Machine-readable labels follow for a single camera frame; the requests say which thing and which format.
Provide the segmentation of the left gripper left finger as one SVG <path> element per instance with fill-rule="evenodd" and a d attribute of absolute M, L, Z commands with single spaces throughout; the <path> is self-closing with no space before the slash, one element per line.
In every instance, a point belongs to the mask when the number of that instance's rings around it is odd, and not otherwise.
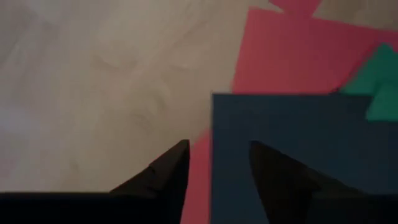
<path fill-rule="evenodd" d="M 0 193 L 0 224 L 180 224 L 189 167 L 184 139 L 109 192 Z"/>

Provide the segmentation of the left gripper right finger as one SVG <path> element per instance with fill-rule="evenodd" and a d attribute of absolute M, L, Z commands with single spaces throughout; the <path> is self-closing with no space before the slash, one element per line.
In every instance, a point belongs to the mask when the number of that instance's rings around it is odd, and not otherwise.
<path fill-rule="evenodd" d="M 269 224 L 398 224 L 398 194 L 363 192 L 259 141 L 249 162 Z"/>

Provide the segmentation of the black paper sheet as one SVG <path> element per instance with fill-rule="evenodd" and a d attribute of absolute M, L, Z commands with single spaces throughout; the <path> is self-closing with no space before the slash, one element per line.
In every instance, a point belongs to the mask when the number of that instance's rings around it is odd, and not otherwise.
<path fill-rule="evenodd" d="M 398 194 L 398 123 L 370 122 L 369 96 L 213 96 L 211 224 L 268 224 L 253 140 L 369 194 Z"/>

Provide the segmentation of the red paper sheet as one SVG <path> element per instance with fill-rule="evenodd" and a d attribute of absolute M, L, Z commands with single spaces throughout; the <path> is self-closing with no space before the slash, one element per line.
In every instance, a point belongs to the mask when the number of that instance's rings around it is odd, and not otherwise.
<path fill-rule="evenodd" d="M 269 0 L 285 13 L 300 17 L 312 17 L 322 0 Z"/>
<path fill-rule="evenodd" d="M 398 32 L 251 9 L 230 95 L 332 95 L 382 41 L 398 47 Z M 212 146 L 192 156 L 181 224 L 210 222 Z"/>

